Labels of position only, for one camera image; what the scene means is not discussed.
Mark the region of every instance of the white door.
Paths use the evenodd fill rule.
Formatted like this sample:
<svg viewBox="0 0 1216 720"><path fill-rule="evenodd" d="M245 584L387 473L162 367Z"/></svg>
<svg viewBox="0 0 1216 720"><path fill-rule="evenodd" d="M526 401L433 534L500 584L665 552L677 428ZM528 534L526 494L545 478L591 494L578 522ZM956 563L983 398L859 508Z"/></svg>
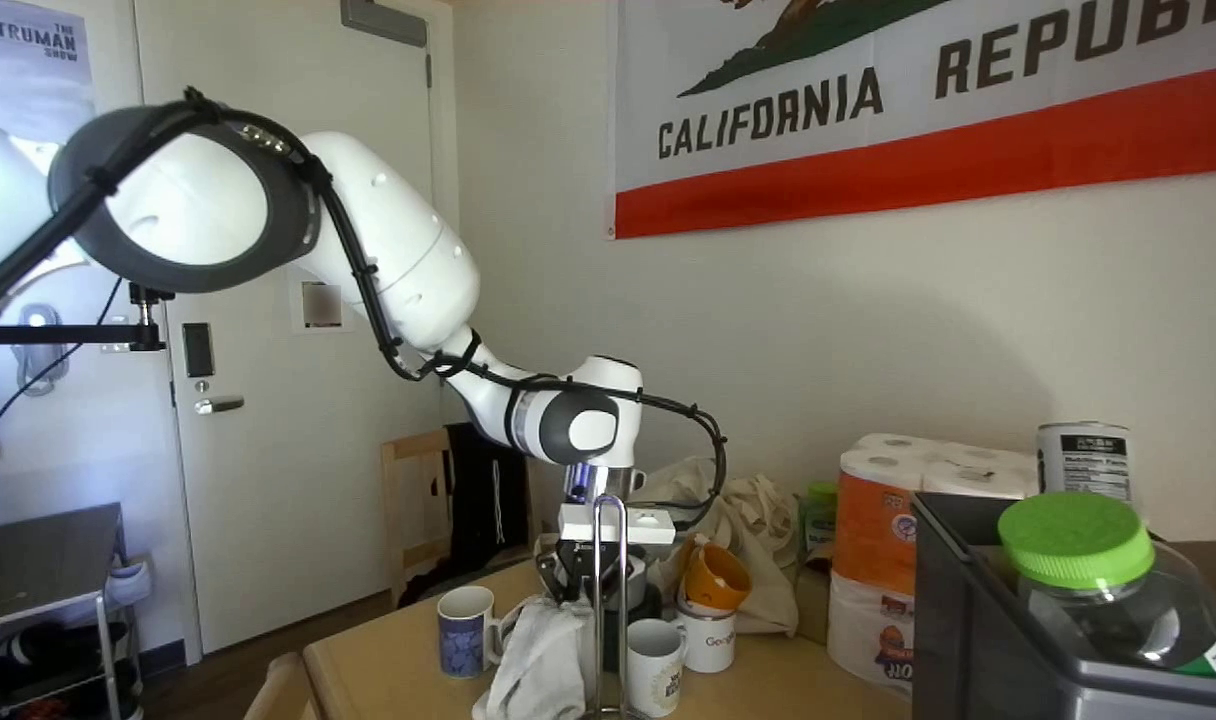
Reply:
<svg viewBox="0 0 1216 720"><path fill-rule="evenodd" d="M145 99L199 89L290 124L360 135L433 187L428 51L339 23L337 0L138 0ZM194 382L183 329L212 336ZM439 419L372 331L306 329L306 276L183 295L169 314L206 651L387 588L381 440Z"/></svg>

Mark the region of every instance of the cup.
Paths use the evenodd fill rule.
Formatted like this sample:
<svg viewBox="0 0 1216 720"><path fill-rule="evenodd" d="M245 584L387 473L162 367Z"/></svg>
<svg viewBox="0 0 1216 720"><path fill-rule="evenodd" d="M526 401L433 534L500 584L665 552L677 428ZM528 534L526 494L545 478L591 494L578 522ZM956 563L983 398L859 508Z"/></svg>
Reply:
<svg viewBox="0 0 1216 720"><path fill-rule="evenodd" d="M627 699L636 716L674 716L684 680L684 628L667 622L634 622L627 628Z"/></svg>
<svg viewBox="0 0 1216 720"><path fill-rule="evenodd" d="M493 618L493 588L463 584L439 596L439 673L445 678L485 678L500 661L506 624Z"/></svg>
<svg viewBox="0 0 1216 720"><path fill-rule="evenodd" d="M735 618L706 618L680 607L684 624L684 670L687 673L723 673L735 657Z"/></svg>
<svg viewBox="0 0 1216 720"><path fill-rule="evenodd" d="M730 618L739 607L750 593L752 593L752 577L730 550L706 542L687 550L680 571L684 603L706 607L709 618Z"/></svg>

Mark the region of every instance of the bottle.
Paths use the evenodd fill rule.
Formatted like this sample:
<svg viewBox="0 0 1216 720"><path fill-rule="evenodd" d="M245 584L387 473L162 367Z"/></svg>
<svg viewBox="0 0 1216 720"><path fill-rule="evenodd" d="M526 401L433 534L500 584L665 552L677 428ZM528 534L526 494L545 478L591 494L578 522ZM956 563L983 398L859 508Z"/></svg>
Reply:
<svg viewBox="0 0 1216 720"><path fill-rule="evenodd" d="M1028 612L1073 657L1216 678L1216 593L1134 505L1033 496L1003 508L1002 542Z"/></svg>

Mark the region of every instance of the black cable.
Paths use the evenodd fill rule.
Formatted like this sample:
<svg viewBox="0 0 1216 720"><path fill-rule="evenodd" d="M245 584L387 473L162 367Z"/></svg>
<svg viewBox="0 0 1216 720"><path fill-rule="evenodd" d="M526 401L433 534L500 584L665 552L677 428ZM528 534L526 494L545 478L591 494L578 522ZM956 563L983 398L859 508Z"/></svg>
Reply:
<svg viewBox="0 0 1216 720"><path fill-rule="evenodd" d="M110 314L111 314L120 290L123 290L123 281L111 286L106 310L98 314L98 323L110 320ZM72 362L79 349L86 349L86 342L72 345L72 349L65 349L65 351L61 351L51 363L46 363L37 375L28 375L28 382L0 406L0 424L6 424L6 418L13 411L13 406L17 406L28 390L37 390L47 373L56 373L56 367L61 367L65 362Z"/></svg>

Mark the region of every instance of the red stripe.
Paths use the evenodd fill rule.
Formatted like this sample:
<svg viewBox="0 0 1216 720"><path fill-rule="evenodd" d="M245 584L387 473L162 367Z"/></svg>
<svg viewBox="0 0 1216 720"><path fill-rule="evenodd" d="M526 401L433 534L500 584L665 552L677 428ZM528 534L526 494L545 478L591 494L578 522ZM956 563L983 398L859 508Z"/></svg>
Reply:
<svg viewBox="0 0 1216 720"><path fill-rule="evenodd" d="M1216 172L1216 71L917 142L620 191L615 237L644 239L1187 172Z"/></svg>

